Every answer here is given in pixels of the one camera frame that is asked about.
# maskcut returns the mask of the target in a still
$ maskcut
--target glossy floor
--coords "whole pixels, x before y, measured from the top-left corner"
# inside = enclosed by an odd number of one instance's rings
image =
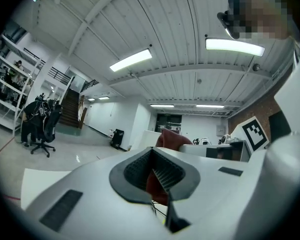
[[[46,157],[41,149],[30,154],[30,147],[20,143],[17,135],[0,126],[0,188],[3,195],[20,205],[21,185],[25,168],[44,171],[72,171],[75,168],[99,159],[122,153],[110,146],[75,144],[56,138],[50,145],[56,151]]]

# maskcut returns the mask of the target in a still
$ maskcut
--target black rectangle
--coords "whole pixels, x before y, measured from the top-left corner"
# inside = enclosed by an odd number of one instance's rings
[[[68,190],[40,219],[40,222],[51,230],[58,232],[82,194],[82,192]]]
[[[228,168],[228,167],[221,167],[218,171],[226,173],[226,174],[231,174],[231,175],[239,176],[239,177],[243,173],[242,170],[236,170],[236,169],[232,169],[232,168]]]

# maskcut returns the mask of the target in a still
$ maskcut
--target black office chair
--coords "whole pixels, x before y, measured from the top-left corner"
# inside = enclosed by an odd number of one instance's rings
[[[61,105],[55,105],[54,110],[51,112],[49,118],[45,118],[43,122],[43,127],[37,131],[37,136],[36,138],[41,140],[41,142],[36,142],[36,143],[31,143],[30,145],[36,145],[34,149],[31,150],[31,154],[34,153],[34,151],[42,148],[45,152],[47,152],[46,157],[50,157],[50,153],[47,150],[47,148],[53,149],[53,151],[56,151],[54,146],[49,146],[45,143],[50,143],[52,142],[56,137],[55,137],[55,126],[57,122],[59,121],[59,118],[62,114],[62,107]]]

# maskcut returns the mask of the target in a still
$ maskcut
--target staircase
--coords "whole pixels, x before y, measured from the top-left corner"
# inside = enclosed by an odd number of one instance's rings
[[[59,119],[59,123],[78,128],[79,93],[68,89],[67,95],[63,98],[61,105],[62,115]]]

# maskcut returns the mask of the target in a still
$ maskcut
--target red object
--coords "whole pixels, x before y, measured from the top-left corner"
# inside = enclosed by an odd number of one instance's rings
[[[159,148],[167,148],[178,151],[180,146],[184,144],[193,143],[188,138],[179,135],[171,130],[163,128],[161,130],[160,137],[156,141],[155,146]],[[153,171],[151,171],[148,176],[145,190],[152,195],[152,200],[164,206],[168,205],[168,194],[164,191]]]

